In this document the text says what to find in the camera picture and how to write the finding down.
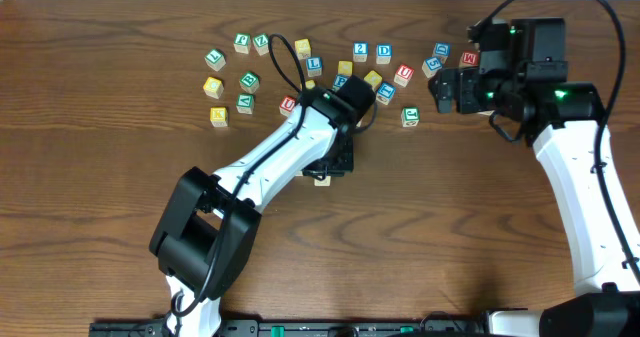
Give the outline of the red I letter block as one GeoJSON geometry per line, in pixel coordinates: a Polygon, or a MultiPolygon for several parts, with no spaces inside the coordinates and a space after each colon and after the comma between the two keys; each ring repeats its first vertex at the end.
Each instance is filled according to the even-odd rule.
{"type": "Polygon", "coordinates": [[[316,187],[328,187],[331,184],[331,177],[326,176],[323,179],[316,179],[314,185],[316,187]]]}

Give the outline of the blue 2 number block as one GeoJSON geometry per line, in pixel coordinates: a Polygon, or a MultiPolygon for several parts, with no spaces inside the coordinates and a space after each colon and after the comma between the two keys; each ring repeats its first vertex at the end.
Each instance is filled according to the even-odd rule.
{"type": "Polygon", "coordinates": [[[367,42],[358,41],[353,44],[353,61],[364,63],[368,59],[369,44],[367,42]]]}

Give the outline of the red M letter block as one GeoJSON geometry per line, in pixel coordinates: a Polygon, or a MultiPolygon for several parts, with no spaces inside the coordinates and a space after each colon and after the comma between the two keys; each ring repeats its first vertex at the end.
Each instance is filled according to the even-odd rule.
{"type": "Polygon", "coordinates": [[[479,54],[477,52],[464,51],[459,59],[458,67],[476,67],[479,65],[479,54]]]}

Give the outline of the green j block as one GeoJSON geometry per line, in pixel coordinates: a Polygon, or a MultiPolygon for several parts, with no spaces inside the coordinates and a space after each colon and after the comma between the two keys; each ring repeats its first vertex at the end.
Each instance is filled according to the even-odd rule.
{"type": "Polygon", "coordinates": [[[420,122],[420,113],[417,107],[405,107],[401,113],[401,123],[403,127],[414,127],[420,122]]]}
{"type": "Polygon", "coordinates": [[[248,54],[251,46],[251,36],[245,33],[237,33],[233,45],[237,53],[248,54]]]}

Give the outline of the red u block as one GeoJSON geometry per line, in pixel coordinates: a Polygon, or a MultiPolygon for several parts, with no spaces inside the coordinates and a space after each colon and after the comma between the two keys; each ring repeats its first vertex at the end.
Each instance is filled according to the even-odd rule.
{"type": "Polygon", "coordinates": [[[406,64],[400,64],[394,75],[394,83],[406,87],[414,75],[415,70],[406,64]]]}
{"type": "Polygon", "coordinates": [[[290,116],[296,107],[296,100],[291,96],[285,96],[279,105],[279,111],[283,116],[290,116]]]}

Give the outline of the blue T letter block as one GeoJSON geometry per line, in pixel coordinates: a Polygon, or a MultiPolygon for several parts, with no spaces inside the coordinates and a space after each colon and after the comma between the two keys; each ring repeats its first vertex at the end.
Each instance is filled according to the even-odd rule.
{"type": "Polygon", "coordinates": [[[376,100],[384,105],[388,105],[396,93],[396,88],[387,82],[382,82],[376,92],[376,100]]]}

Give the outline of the red U block left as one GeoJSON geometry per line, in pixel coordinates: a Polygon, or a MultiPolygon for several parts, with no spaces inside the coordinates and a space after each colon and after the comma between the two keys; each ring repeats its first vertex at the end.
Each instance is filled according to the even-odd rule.
{"type": "Polygon", "coordinates": [[[279,105],[279,111],[283,116],[290,116],[296,107],[296,100],[291,96],[285,96],[279,105]]]}

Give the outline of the blue P letter block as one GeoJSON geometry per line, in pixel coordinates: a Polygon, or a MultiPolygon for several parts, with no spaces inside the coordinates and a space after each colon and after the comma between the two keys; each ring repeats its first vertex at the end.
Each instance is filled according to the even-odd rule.
{"type": "Polygon", "coordinates": [[[348,76],[338,74],[333,81],[332,90],[338,91],[341,87],[344,86],[344,84],[347,82],[348,79],[349,79],[348,76]]]}

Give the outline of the blue D block upright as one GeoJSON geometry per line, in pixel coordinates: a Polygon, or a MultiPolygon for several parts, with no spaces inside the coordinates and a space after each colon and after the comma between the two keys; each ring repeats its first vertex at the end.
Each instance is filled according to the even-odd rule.
{"type": "Polygon", "coordinates": [[[376,46],[376,63],[386,65],[392,59],[392,46],[390,44],[378,44],[376,46]]]}

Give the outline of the yellow block centre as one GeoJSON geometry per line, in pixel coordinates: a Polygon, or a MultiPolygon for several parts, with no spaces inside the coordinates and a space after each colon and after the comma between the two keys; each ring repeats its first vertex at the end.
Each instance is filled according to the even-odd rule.
{"type": "Polygon", "coordinates": [[[376,92],[383,82],[383,78],[378,72],[371,70],[364,77],[364,81],[371,86],[374,92],[376,92]]]}

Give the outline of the blue L block middle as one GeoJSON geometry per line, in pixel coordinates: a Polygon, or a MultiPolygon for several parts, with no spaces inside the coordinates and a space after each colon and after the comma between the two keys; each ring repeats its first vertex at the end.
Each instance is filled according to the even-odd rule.
{"type": "Polygon", "coordinates": [[[309,57],[306,60],[307,75],[312,77],[321,76],[323,73],[323,62],[320,57],[309,57]]]}

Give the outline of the yellow K block left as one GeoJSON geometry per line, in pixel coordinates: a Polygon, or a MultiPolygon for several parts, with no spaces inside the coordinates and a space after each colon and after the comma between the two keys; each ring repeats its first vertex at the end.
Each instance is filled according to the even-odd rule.
{"type": "Polygon", "coordinates": [[[209,120],[213,127],[227,127],[229,125],[229,114],[226,107],[211,107],[209,120]]]}

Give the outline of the yellow C letter block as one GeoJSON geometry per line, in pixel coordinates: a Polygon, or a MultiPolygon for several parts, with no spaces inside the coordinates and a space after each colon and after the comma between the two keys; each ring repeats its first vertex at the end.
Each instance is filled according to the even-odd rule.
{"type": "Polygon", "coordinates": [[[203,91],[208,97],[220,99],[224,91],[224,84],[217,78],[208,77],[203,85],[203,91]]]}

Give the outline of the green J block far left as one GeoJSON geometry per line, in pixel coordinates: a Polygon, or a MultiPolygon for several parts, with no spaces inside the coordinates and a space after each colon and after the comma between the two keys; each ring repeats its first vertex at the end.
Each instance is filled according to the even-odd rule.
{"type": "Polygon", "coordinates": [[[251,46],[251,36],[245,33],[237,33],[233,45],[237,53],[248,54],[251,46]]]}

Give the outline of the green L letter block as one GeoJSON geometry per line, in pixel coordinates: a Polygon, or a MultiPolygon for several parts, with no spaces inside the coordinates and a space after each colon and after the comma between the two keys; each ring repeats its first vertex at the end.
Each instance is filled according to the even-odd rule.
{"type": "Polygon", "coordinates": [[[218,49],[210,50],[204,57],[205,63],[213,71],[220,71],[226,65],[225,55],[218,49]]]}

